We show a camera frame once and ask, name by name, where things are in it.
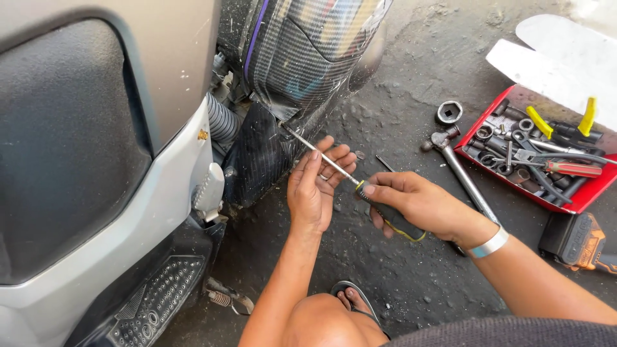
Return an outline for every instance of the flip flop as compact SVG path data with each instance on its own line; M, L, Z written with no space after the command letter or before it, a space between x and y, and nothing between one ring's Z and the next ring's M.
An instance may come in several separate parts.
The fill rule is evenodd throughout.
M352 304L351 301L349 301L349 304L351 305L351 311L352 312L361 313L361 314L365 314L366 316L371 317L371 319L374 320L375 323L377 323L377 325L381 328L381 324L379 323L379 320L377 319L377 315L375 314L375 311L373 310L373 307L368 302L366 296L364 295L364 293L362 293L362 290L360 290L360 288L358 288L357 285L355 285L355 284L353 284L353 283L351 283L349 281L340 281L339 283L335 284L334 287L332 287L332 289L330 290L330 295L333 295L333 296L338 298L338 296L336 296L336 294L338 292L340 292L340 291L345 292L345 289L347 289L349 287L355 289L358 292L358 294L360 295L360 297L362 298L364 303L368 306L368 309L371 312L369 313L369 312L361 311L361 310L355 308L354 304Z

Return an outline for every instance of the silver bracelet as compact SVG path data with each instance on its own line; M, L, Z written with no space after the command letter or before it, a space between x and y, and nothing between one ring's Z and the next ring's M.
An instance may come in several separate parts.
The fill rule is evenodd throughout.
M475 247L473 249L468 249L466 252L472 258L482 258L486 257L490 253L500 249L505 243L508 241L508 234L502 226L499 226L499 231L493 236L490 240L486 241L483 245Z

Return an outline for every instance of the scooter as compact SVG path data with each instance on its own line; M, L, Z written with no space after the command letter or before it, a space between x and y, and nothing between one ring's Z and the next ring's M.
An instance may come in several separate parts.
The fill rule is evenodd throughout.
M151 346L381 62L392 0L0 1L0 346Z

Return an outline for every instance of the cordless drill battery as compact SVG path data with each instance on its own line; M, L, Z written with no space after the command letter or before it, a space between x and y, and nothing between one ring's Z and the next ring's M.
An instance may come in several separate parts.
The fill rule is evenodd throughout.
M617 255L603 253L606 236L594 215L552 213L538 244L540 255L572 270L602 270L617 275Z

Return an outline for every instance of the hand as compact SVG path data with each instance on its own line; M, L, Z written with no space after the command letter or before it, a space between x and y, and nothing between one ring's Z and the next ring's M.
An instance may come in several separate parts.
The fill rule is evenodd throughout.
M413 172L380 172L368 179L364 193L370 199L398 209L418 228L438 238L454 241L465 249L490 240L499 229L495 223L469 208L443 188ZM371 207L375 227L392 237L394 231Z
M315 146L319 151L310 151L298 162L289 176L287 204L291 212L292 225L308 225L319 233L326 231L332 219L334 189L345 176L325 161L320 152L342 167L346 172L355 170L356 155L349 146L334 144L332 136L326 136Z

